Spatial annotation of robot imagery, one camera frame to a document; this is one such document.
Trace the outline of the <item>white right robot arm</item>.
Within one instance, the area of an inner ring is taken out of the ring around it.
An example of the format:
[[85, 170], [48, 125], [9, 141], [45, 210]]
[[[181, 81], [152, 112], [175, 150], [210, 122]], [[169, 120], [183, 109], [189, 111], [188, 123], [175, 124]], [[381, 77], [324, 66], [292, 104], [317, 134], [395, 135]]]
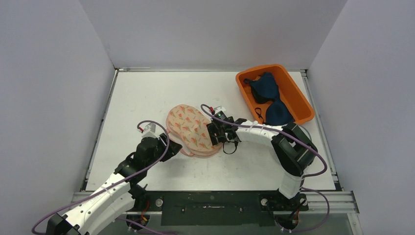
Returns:
[[296, 204], [296, 195], [303, 185], [306, 169], [318, 152], [313, 142], [291, 122], [283, 126], [269, 126], [244, 118], [233, 120], [220, 111], [215, 114], [207, 130], [212, 145], [226, 142], [253, 142], [269, 147], [284, 172], [278, 188], [277, 205], [289, 210]]

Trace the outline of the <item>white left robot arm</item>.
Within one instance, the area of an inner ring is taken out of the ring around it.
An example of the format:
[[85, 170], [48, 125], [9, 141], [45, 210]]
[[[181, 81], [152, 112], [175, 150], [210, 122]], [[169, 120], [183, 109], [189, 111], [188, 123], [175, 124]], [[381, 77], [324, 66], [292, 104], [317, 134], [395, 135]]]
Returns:
[[47, 222], [46, 234], [95, 235], [124, 212], [147, 207], [147, 191], [139, 182], [146, 177], [151, 164], [169, 160], [181, 148], [182, 145], [169, 140], [166, 134], [144, 137], [100, 189], [65, 214], [55, 213]]

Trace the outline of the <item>pink carrot-print laundry bag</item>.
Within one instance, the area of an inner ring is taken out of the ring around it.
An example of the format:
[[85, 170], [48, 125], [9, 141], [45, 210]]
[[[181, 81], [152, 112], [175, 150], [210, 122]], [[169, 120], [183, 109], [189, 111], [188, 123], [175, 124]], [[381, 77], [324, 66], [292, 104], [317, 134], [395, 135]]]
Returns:
[[169, 137], [181, 141], [181, 153], [186, 156], [208, 158], [222, 148], [211, 143], [207, 129], [211, 121], [193, 106], [180, 104], [173, 107], [165, 122]]

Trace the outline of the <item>navy blue bra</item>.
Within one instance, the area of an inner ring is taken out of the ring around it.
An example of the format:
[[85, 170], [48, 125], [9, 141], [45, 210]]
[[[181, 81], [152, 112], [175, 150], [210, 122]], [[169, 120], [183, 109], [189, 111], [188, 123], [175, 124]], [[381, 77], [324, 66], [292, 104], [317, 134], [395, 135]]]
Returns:
[[261, 108], [254, 108], [263, 124], [281, 126], [294, 122], [293, 116], [280, 98], [279, 87], [272, 73], [265, 72], [256, 80], [244, 79], [243, 82], [250, 86], [256, 104], [271, 102], [266, 108], [265, 116], [262, 115]]

